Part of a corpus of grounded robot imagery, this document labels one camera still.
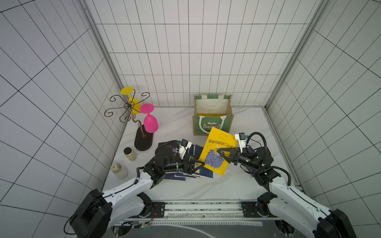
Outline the yellow book purple picture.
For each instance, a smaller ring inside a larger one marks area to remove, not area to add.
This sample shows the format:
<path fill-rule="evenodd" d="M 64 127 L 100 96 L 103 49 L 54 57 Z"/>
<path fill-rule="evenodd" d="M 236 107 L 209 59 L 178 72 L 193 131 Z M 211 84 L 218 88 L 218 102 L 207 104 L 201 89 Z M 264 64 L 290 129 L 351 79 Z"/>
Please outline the yellow book purple picture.
<path fill-rule="evenodd" d="M 214 173 L 223 176 L 228 167 L 225 158 L 229 158 L 229 151 L 217 152 L 218 149 L 235 149 L 237 141 L 235 137 L 227 132 L 212 128 L 199 160 L 204 162 L 204 167 Z"/>

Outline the green jute canvas bag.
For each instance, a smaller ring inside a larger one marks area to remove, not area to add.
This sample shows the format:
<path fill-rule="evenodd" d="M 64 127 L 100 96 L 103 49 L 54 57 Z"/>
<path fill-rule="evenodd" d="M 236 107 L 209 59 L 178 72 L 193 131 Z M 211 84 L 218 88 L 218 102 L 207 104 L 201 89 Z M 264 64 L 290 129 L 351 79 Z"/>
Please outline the green jute canvas bag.
<path fill-rule="evenodd" d="M 208 136 L 212 128 L 229 132 L 234 119 L 231 98 L 231 95 L 223 94 L 195 95 L 193 134 Z"/>

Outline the yellow book plain cover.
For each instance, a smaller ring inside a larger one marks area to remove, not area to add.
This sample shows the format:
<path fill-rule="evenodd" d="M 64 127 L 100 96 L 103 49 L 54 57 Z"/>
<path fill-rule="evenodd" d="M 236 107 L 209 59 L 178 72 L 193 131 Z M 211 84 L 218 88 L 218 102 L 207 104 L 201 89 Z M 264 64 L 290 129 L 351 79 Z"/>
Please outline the yellow book plain cover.
<path fill-rule="evenodd" d="M 221 117 L 225 116 L 224 114 L 206 114 L 206 113 L 198 113 L 199 117 Z"/>

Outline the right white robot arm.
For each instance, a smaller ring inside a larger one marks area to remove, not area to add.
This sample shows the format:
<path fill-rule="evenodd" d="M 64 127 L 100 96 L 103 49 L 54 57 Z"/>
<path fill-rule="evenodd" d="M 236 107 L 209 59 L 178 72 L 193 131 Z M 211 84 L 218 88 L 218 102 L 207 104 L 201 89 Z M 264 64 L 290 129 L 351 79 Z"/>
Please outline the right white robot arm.
<path fill-rule="evenodd" d="M 292 186 L 291 175 L 272 166 L 273 157 L 267 147 L 252 153 L 240 148 L 219 148 L 217 153 L 228 163 L 252 169 L 252 176 L 266 189 L 258 197 L 256 212 L 261 217 L 273 215 L 282 219 L 308 238 L 354 238 L 355 231 L 348 216 L 339 209 L 331 210 Z"/>

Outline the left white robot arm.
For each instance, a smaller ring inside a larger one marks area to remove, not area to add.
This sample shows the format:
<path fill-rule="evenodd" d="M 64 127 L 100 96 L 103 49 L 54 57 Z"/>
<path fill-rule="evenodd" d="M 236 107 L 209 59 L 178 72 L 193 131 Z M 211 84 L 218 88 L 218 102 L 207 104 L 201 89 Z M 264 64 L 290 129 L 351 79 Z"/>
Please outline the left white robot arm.
<path fill-rule="evenodd" d="M 78 238 L 101 238 L 108 229 L 133 216 L 148 216 L 151 199 L 146 191 L 158 185 L 166 174 L 180 170 L 193 174 L 205 163 L 189 153 L 191 146 L 161 145 L 147 164 L 137 168 L 137 177 L 110 190 L 94 189 L 64 224 Z"/>

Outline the blue book yellow label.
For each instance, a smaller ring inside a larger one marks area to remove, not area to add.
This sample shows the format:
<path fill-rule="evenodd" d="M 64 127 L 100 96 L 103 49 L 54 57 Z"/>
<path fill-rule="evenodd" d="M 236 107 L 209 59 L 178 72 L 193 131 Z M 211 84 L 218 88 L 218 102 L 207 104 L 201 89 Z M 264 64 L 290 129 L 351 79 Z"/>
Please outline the blue book yellow label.
<path fill-rule="evenodd" d="M 190 148 L 190 154 L 193 155 L 197 160 L 200 159 L 203 151 L 203 147 L 198 145 L 192 145 Z"/>

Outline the navy book at bottom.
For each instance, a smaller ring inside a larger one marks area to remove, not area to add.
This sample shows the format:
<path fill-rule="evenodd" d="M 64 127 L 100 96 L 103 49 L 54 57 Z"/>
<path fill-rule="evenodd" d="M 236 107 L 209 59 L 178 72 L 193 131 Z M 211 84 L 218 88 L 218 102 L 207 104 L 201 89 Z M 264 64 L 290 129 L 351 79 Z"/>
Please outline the navy book at bottom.
<path fill-rule="evenodd" d="M 175 173 L 168 173 L 164 176 L 164 180 L 185 182 L 185 177 L 177 177 Z"/>

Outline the metal scroll glass rack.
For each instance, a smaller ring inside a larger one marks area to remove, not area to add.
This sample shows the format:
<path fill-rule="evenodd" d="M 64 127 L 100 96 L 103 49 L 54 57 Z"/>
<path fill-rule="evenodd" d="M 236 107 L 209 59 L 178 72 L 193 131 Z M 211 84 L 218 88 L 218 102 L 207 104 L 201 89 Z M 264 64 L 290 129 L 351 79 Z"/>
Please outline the metal scroll glass rack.
<path fill-rule="evenodd" d="M 138 150 L 138 151 L 148 150 L 152 146 L 154 134 L 148 133 L 145 130 L 144 124 L 140 120 L 137 119 L 137 115 L 134 114 L 134 112 L 132 111 L 132 106 L 129 105 L 128 100 L 123 99 L 123 97 L 121 95 L 113 95 L 109 101 L 110 102 L 116 102 L 117 97 L 119 97 L 122 100 L 123 106 L 117 107 L 117 108 L 107 109 L 104 113 L 104 116 L 107 118 L 112 117 L 116 110 L 124 109 L 125 111 L 119 117 L 119 121 L 121 123 L 124 123 L 124 124 L 126 124 L 129 121 L 132 121 L 132 122 L 138 124 L 138 129 L 137 129 L 137 133 L 136 133 L 136 137 L 135 137 L 134 146 L 135 146 L 136 150 Z M 140 100 L 140 103 L 142 104 L 142 102 L 144 102 L 145 100 L 147 100 L 150 97 L 150 93 L 149 92 L 143 92 L 141 94 L 141 97 L 142 97 L 142 100 Z"/>

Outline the pink plastic wine glass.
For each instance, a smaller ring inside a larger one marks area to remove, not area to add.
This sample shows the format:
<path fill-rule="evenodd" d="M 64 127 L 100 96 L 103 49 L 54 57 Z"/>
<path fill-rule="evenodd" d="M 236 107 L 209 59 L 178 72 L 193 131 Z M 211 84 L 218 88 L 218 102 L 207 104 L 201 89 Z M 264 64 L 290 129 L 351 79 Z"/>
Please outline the pink plastic wine glass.
<path fill-rule="evenodd" d="M 159 129 L 157 118 L 151 114 L 154 110 L 155 106 L 153 104 L 144 104 L 140 107 L 140 112 L 146 114 L 143 124 L 148 133 L 155 133 Z"/>

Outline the small jar black lid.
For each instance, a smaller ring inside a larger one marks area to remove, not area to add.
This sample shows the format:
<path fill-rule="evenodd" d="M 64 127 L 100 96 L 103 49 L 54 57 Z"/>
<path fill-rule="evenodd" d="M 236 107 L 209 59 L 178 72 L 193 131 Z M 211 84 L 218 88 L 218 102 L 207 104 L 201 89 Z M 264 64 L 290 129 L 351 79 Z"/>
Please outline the small jar black lid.
<path fill-rule="evenodd" d="M 130 147 L 126 147 L 124 150 L 124 155 L 126 156 L 126 158 L 130 161 L 135 161 L 136 158 L 137 158 L 137 154 L 135 153 L 135 151 L 130 148 Z"/>

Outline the white jar white lid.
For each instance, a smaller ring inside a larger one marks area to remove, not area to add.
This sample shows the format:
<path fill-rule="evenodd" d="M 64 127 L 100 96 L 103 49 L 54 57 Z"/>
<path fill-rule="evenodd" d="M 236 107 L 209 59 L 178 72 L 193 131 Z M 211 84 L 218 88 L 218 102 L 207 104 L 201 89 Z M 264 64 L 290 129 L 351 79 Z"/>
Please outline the white jar white lid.
<path fill-rule="evenodd" d="M 127 168 L 125 168 L 124 166 L 122 166 L 121 164 L 119 163 L 114 163 L 111 165 L 110 167 L 110 171 L 116 176 L 116 178 L 118 179 L 125 179 L 129 172 L 127 170 Z"/>

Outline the yellow plastic wine glass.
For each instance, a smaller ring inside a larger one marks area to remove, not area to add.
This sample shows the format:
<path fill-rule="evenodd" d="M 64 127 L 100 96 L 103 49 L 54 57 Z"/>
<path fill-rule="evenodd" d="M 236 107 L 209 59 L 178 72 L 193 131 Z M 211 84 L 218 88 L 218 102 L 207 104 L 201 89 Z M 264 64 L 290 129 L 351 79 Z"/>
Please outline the yellow plastic wine glass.
<path fill-rule="evenodd" d="M 141 103 L 138 99 L 135 98 L 135 89 L 132 87 L 125 87 L 121 90 L 121 94 L 129 97 L 128 103 L 132 106 L 132 111 L 134 114 L 140 114 Z"/>

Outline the aluminium mounting rail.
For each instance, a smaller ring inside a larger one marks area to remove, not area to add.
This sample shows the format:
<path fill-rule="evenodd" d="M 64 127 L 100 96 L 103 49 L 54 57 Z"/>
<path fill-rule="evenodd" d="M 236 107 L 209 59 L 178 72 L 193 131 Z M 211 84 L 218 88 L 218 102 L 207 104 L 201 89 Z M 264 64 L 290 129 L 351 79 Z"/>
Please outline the aluminium mounting rail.
<path fill-rule="evenodd" d="M 137 197 L 113 211 L 109 226 L 128 221 L 232 220 L 277 218 L 284 221 L 301 218 L 291 204 L 274 198 L 269 204 L 259 200 L 173 200 L 151 201 Z"/>

